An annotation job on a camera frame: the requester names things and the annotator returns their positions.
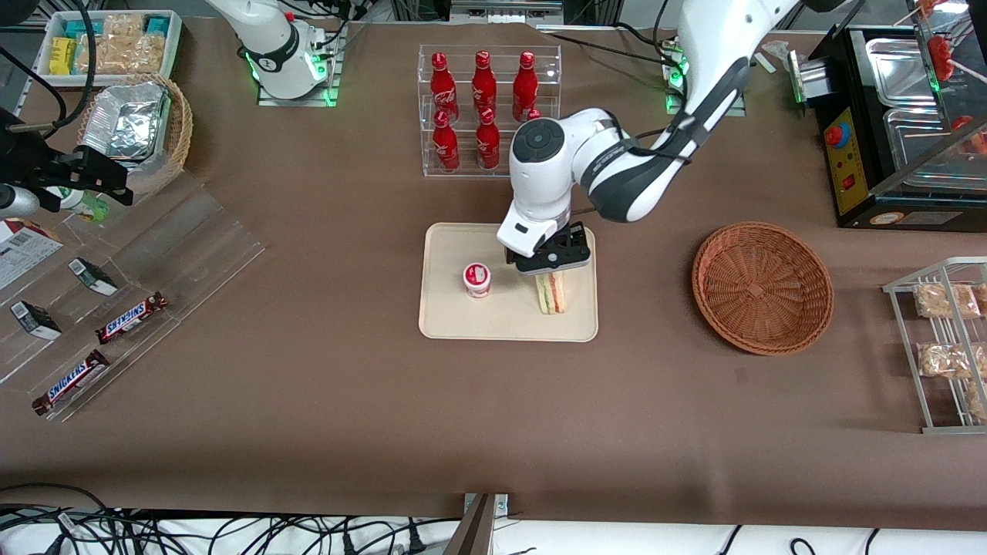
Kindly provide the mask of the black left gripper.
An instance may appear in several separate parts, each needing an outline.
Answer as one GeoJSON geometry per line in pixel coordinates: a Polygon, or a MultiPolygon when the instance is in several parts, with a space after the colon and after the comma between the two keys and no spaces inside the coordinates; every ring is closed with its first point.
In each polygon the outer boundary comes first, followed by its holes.
{"type": "Polygon", "coordinates": [[[515,266],[521,275],[540,275],[588,266],[592,250],[588,232],[582,222],[574,222],[561,228],[547,239],[531,257],[523,257],[505,248],[505,263],[515,266]]]}

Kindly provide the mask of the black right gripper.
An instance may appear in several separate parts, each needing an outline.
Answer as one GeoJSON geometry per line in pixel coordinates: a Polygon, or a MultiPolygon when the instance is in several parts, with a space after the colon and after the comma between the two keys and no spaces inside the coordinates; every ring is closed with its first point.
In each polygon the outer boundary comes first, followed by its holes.
{"type": "MultiPolygon", "coordinates": [[[[10,130],[21,120],[1,109],[1,211],[59,212],[61,197],[49,192],[42,182],[43,164],[53,161],[53,151],[35,133],[10,130]]],[[[127,169],[91,146],[78,146],[71,153],[56,155],[56,164],[66,172],[70,187],[101,193],[118,204],[130,207],[134,192],[127,187],[127,169]]]]}

